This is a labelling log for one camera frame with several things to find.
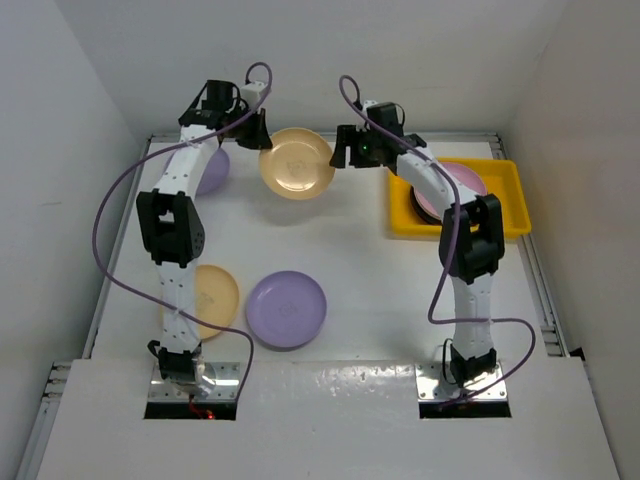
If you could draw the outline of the yellow plastic plate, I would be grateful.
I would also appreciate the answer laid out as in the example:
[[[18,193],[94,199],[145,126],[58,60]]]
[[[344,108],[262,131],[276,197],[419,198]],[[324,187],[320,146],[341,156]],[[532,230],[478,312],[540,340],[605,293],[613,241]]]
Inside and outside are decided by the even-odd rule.
[[[333,149],[318,133],[286,128],[271,136],[272,148],[259,154],[262,180],[277,195],[296,201],[310,200],[330,186],[335,168]]]

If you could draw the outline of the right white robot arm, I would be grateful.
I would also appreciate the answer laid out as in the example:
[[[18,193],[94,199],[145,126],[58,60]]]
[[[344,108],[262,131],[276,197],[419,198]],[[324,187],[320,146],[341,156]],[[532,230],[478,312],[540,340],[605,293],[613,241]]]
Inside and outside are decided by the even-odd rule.
[[[444,378],[457,388],[496,368],[491,337],[493,276],[505,253],[502,207],[493,194],[481,195],[462,184],[418,135],[407,135],[395,104],[351,103],[360,126],[340,125],[331,166],[344,169],[385,167],[407,182],[435,208],[442,225],[439,258],[443,272],[436,287],[454,289],[454,335]]]

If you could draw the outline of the steel rimmed plate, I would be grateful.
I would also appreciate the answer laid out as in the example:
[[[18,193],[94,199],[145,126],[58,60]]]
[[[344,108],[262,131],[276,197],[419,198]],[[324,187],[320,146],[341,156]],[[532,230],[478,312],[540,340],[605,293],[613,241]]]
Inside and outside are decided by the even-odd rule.
[[[441,225],[441,221],[423,209],[413,187],[409,190],[409,201],[414,213],[427,225]]]

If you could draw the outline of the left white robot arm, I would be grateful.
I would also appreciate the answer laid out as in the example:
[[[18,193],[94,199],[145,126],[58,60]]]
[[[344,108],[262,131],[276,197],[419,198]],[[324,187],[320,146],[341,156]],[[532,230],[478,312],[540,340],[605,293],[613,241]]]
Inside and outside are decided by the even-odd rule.
[[[204,370],[197,323],[196,268],[204,251],[205,228],[195,196],[207,165],[223,139],[250,150],[272,146],[262,101],[268,86],[209,80],[179,119],[180,146],[160,180],[136,198],[143,246],[156,265],[162,287],[163,333],[148,348],[165,380],[196,385]]]

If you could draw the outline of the pink plastic plate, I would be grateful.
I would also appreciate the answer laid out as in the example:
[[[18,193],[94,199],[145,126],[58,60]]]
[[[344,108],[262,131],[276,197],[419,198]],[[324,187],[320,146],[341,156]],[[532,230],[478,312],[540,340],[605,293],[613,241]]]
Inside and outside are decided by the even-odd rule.
[[[474,170],[459,163],[445,162],[443,166],[450,174],[452,174],[464,186],[472,190],[476,195],[484,196],[488,193],[488,189],[482,178]],[[423,209],[440,220],[440,217],[437,215],[437,211],[426,200],[426,198],[416,191],[415,193]]]

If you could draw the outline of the purple plastic plate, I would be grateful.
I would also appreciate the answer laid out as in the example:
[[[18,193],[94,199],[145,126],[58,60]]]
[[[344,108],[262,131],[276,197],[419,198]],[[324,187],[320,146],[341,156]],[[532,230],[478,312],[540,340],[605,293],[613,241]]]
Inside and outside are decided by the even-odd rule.
[[[267,275],[255,285],[247,298],[245,316],[261,344],[293,350],[319,334],[327,307],[325,292],[316,280],[285,270]]]

